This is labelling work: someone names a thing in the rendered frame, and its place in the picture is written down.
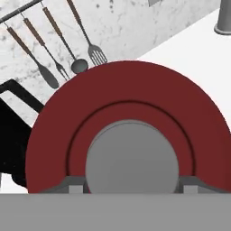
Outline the black appliance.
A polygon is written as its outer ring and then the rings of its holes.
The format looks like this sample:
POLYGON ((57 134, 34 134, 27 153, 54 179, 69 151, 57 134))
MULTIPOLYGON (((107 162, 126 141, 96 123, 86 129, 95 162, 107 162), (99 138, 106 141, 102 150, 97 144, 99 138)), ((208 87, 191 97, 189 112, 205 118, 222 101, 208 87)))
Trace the black appliance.
MULTIPOLYGON (((37 113, 43 104, 14 79, 0 84, 0 94, 10 91, 37 113)), ((24 188, 25 153, 32 128, 0 98, 0 175, 10 174, 12 180, 24 188)))

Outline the wooden-handled hanging meat fork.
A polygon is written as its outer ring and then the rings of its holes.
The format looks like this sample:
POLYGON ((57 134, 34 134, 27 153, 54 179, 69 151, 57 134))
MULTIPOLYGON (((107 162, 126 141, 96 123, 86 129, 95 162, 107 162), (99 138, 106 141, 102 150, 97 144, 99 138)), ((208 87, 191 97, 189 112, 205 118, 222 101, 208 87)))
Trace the wooden-handled hanging meat fork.
POLYGON ((23 18, 23 22, 25 23, 25 25, 27 26, 27 28, 30 30, 30 32, 32 33, 32 35, 35 37, 35 39, 38 41, 38 43, 47 51, 47 53, 50 55, 50 57, 52 58, 52 60, 55 63, 56 69, 57 71, 61 74, 61 76, 65 79, 68 80, 69 79, 69 75, 67 73, 67 71, 63 68, 63 66, 58 63, 56 61, 56 59, 53 57, 53 55, 51 54, 51 52, 49 51, 49 49, 46 46, 45 41, 43 40, 43 38, 38 34, 37 30, 34 28, 34 26, 32 25, 31 21, 28 18, 23 18))

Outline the wooden-handled hanging ladle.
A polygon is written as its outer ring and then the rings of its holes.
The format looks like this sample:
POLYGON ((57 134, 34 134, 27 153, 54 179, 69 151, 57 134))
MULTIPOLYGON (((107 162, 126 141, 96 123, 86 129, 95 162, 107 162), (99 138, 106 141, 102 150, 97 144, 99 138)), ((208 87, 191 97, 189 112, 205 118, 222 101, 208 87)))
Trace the wooden-handled hanging ladle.
POLYGON ((47 19, 49 20, 49 22, 51 23, 51 26, 53 27, 54 31, 58 34, 58 36, 62 40, 64 46, 66 47, 66 49, 68 50, 70 56, 73 59, 73 62, 70 65, 70 68, 71 68, 72 72, 75 73, 75 74, 85 72, 88 69, 88 62, 85 59, 77 59, 75 57, 74 53, 72 52, 71 48, 69 47, 68 43, 66 42, 66 40, 65 40, 61 30, 60 30, 60 27, 55 22, 55 20, 54 20, 53 16, 51 15, 51 12, 49 11, 49 9, 44 6, 42 8, 42 10, 45 13, 45 15, 46 15, 47 19))

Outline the grey cylindrical container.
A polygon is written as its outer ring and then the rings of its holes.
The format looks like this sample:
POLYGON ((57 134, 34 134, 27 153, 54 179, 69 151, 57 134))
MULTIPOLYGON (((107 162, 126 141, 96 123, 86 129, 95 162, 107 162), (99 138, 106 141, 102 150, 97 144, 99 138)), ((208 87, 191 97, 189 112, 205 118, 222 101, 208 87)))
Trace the grey cylindrical container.
POLYGON ((231 35, 231 0, 221 0, 214 31, 221 35, 231 35))

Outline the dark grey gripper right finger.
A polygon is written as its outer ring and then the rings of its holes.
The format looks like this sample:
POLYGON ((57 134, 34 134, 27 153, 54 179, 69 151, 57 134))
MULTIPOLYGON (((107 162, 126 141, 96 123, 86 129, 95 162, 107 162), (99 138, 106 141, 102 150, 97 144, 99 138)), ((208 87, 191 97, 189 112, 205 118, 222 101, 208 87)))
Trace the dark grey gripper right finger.
POLYGON ((195 176, 181 176, 178 179, 175 193, 183 193, 183 194, 226 193, 226 190, 209 186, 203 180, 200 180, 195 176))

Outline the wooden-handled hanging spoon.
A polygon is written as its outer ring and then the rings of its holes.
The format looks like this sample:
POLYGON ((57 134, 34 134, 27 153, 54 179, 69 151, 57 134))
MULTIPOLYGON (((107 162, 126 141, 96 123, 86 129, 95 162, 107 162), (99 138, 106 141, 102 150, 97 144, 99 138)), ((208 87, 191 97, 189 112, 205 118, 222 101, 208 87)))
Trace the wooden-handled hanging spoon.
POLYGON ((40 71, 43 79, 46 81, 46 83, 53 89, 56 89, 60 86, 58 80, 53 76, 53 74, 39 61, 36 60, 36 58, 33 56, 29 48, 25 45, 25 43, 22 41, 22 39, 18 36, 18 34, 15 32, 15 30, 12 27, 8 27, 7 31, 12 35, 12 37, 16 40, 16 42, 21 46, 21 48, 31 57, 31 59, 36 63, 38 66, 38 70, 40 71))

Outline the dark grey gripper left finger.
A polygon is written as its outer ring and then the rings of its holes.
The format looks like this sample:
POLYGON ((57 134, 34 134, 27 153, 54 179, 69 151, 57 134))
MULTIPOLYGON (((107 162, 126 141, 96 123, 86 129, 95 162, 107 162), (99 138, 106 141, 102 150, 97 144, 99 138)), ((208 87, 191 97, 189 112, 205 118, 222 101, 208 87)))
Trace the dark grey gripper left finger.
POLYGON ((67 176, 59 185, 42 190, 42 193, 88 194, 89 192, 84 176, 67 176))

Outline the black hanging rail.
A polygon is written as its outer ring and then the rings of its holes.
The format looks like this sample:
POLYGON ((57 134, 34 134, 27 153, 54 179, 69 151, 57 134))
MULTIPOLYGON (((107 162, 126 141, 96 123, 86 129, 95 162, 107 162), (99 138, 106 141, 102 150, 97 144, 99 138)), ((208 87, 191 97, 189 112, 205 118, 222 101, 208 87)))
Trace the black hanging rail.
POLYGON ((42 0, 32 0, 31 2, 29 2, 29 3, 27 3, 27 4, 23 5, 23 6, 20 6, 19 8, 12 11, 11 13, 1 17, 0 18, 0 24, 8 21, 9 19, 11 19, 11 18, 15 17, 16 15, 28 10, 29 8, 37 5, 40 2, 42 2, 42 0))

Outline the red blender lid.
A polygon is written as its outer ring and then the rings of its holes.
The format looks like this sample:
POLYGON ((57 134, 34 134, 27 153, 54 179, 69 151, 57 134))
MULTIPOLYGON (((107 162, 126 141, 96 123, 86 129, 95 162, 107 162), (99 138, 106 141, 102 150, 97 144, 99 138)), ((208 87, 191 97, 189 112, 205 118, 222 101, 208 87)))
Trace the red blender lid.
POLYGON ((25 173, 31 193, 85 173, 87 148, 104 126, 141 120, 175 148, 180 175, 231 192, 231 132, 213 100, 161 65, 117 61, 77 75, 44 106, 32 128, 25 173))

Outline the wooden-handled hanging slotted spatula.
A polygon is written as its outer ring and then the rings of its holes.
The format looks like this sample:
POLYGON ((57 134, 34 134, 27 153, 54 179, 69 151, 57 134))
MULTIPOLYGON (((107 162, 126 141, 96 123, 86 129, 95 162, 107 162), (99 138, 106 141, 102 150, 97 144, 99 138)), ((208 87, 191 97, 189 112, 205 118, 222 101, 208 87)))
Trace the wooden-handled hanging slotted spatula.
POLYGON ((106 55, 104 54, 104 52, 101 50, 100 47, 98 47, 97 45, 93 44, 90 39, 88 38, 88 35, 86 33, 86 30, 81 22, 79 13, 73 3, 72 0, 67 0, 69 8, 71 10, 71 12, 73 13, 77 24, 79 25, 81 31, 83 32, 83 35, 88 43, 88 56, 91 59, 91 61, 93 62, 93 64, 95 66, 99 66, 102 64, 106 64, 107 63, 107 58, 106 55))

